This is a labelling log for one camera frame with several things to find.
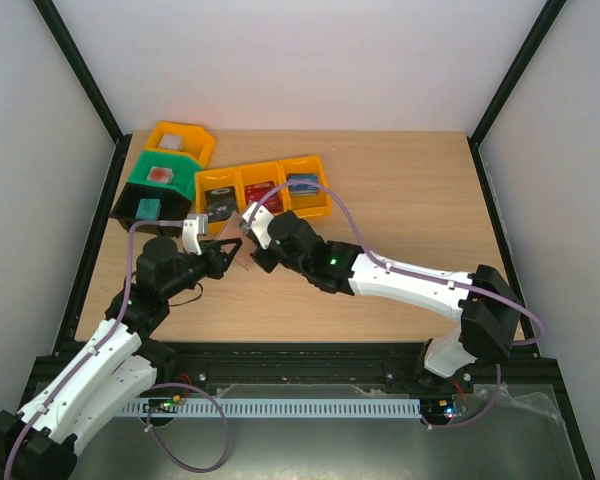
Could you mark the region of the yellow bin single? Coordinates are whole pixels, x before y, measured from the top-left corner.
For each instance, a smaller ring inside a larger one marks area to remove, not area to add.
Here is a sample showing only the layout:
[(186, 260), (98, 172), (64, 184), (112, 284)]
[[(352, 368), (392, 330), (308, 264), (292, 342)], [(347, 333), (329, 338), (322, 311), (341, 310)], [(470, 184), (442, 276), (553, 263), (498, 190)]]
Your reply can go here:
[(153, 128), (144, 149), (182, 154), (206, 168), (215, 144), (215, 138), (202, 126), (160, 121)]

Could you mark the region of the yellow triple bin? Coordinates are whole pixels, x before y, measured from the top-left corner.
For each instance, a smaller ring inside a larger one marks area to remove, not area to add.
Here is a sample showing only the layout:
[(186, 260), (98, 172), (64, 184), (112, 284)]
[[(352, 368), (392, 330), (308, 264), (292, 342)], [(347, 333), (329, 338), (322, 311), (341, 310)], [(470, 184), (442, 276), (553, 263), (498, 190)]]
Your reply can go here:
[(328, 216), (331, 198), (315, 184), (328, 185), (317, 155), (204, 170), (195, 178), (195, 211), (208, 216), (211, 236), (232, 213), (260, 200), (275, 215), (291, 210), (300, 218)]

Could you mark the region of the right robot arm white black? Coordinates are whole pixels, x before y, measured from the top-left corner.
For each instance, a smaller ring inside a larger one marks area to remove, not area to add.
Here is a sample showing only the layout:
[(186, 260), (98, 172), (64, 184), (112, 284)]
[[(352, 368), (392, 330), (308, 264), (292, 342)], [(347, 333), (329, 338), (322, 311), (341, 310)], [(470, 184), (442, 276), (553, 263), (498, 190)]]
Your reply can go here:
[(443, 272), (378, 257), (357, 244), (324, 240), (291, 211), (274, 215), (250, 205), (242, 219), (256, 246), (254, 262), (266, 272), (281, 265), (325, 293), (388, 298), (453, 321), (451, 331), (422, 347), (415, 375), (423, 389), (440, 390), (477, 361), (509, 360), (520, 313), (516, 295), (496, 269)]

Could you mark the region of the black frame post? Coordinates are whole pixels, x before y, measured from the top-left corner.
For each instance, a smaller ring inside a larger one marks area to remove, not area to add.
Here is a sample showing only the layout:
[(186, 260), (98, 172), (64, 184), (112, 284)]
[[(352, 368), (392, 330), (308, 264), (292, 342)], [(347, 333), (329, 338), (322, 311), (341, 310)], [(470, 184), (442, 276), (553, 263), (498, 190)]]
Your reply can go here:
[(33, 0), (42, 20), (73, 71), (111, 140), (125, 137), (62, 15), (52, 0)]
[(489, 131), (566, 3), (566, 0), (549, 0), (544, 2), (538, 16), (525, 36), (524, 41), (481, 116), (474, 132), (468, 138), (468, 143), (472, 151), (477, 150), (486, 139)]

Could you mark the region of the black card stack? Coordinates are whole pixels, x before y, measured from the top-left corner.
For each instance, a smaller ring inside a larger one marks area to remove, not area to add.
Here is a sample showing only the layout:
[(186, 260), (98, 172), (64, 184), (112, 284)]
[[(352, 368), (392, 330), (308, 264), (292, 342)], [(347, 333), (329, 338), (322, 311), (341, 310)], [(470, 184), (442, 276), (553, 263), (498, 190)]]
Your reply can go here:
[(238, 210), (235, 188), (233, 186), (220, 187), (206, 190), (205, 214), (210, 223), (227, 220), (233, 212)]

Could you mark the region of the green bin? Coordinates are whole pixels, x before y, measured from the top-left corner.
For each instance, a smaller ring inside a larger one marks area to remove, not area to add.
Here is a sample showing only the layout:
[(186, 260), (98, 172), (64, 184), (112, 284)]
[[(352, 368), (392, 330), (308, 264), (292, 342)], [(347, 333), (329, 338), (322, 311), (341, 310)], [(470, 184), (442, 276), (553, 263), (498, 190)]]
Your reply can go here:
[(203, 168), (184, 154), (144, 150), (133, 167), (128, 182), (173, 190), (188, 200), (195, 196), (195, 176)]

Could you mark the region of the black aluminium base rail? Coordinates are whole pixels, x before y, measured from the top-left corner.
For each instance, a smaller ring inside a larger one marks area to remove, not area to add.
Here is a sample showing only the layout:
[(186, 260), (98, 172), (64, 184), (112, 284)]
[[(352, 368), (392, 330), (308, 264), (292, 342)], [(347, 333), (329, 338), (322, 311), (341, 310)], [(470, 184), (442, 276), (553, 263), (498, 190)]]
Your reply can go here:
[(476, 362), (449, 379), (424, 369), (422, 343), (223, 344), (149, 341), (141, 353), (157, 365), (159, 382), (187, 380), (208, 392), (231, 384), (352, 384), (390, 394), (433, 396), (471, 392), (497, 377), (508, 385), (565, 390), (553, 359), (517, 347), (501, 367)]

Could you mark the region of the left black frame post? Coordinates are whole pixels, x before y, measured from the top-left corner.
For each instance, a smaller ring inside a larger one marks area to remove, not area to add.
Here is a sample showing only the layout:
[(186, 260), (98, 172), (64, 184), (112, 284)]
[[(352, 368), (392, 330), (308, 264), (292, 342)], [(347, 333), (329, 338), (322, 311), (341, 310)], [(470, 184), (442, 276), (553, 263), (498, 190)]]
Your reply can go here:
[(62, 15), (52, 0), (33, 0), (42, 20), (73, 71), (111, 140), (125, 137)]

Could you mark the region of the black bin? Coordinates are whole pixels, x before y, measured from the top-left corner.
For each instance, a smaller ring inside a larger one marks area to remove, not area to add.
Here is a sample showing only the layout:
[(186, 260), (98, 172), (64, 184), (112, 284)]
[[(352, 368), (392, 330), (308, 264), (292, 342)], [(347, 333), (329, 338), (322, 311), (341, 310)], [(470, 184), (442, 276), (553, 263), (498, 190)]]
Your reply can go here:
[(138, 221), (183, 220), (191, 205), (191, 200), (175, 190), (128, 182), (110, 217), (128, 231)]

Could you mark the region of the right black frame post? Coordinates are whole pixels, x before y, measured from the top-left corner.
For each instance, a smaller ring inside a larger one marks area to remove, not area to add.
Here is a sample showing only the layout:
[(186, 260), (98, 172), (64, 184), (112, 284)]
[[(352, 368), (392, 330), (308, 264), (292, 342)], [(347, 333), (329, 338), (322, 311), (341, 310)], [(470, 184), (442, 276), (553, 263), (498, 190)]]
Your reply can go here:
[(468, 143), (472, 151), (477, 150), (486, 139), (489, 131), (566, 3), (566, 0), (549, 0), (544, 2), (538, 16), (525, 36), (524, 41), (481, 116), (474, 132), (468, 138)]

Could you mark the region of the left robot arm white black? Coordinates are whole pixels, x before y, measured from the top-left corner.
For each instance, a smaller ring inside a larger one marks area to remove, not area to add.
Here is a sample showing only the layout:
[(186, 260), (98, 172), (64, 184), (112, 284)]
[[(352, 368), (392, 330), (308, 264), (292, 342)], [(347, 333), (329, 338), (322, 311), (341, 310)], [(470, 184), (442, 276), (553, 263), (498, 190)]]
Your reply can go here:
[(166, 237), (134, 258), (123, 290), (81, 350), (30, 401), (0, 412), (0, 477), (66, 479), (93, 437), (151, 390), (197, 392), (172, 379), (175, 353), (152, 339), (170, 300), (204, 278), (221, 279), (242, 242), (205, 241), (191, 253)]

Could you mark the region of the blue card stack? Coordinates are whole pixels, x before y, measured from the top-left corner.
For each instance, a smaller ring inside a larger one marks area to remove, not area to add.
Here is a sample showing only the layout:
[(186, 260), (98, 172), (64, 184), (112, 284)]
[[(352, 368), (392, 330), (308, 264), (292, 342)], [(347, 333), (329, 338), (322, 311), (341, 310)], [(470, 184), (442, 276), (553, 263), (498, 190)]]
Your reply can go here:
[(320, 191), (319, 176), (315, 173), (289, 174), (287, 181), (291, 182), (288, 189), (292, 197), (312, 196)]

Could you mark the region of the red white card stack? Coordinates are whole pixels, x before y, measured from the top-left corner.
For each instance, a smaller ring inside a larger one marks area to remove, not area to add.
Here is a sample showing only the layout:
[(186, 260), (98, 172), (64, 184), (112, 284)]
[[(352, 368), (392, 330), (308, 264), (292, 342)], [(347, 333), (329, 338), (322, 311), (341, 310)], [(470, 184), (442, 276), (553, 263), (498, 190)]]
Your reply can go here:
[(169, 185), (174, 177), (170, 168), (152, 166), (147, 174), (146, 180), (151, 183)]

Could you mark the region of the teal card stack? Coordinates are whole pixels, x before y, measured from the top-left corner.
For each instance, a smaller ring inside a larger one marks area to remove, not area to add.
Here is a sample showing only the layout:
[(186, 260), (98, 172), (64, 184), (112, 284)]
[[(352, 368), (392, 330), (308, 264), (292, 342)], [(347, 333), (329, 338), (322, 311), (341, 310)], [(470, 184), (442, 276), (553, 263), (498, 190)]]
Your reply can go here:
[(140, 199), (136, 208), (135, 218), (138, 220), (157, 220), (161, 209), (161, 201), (153, 198)]

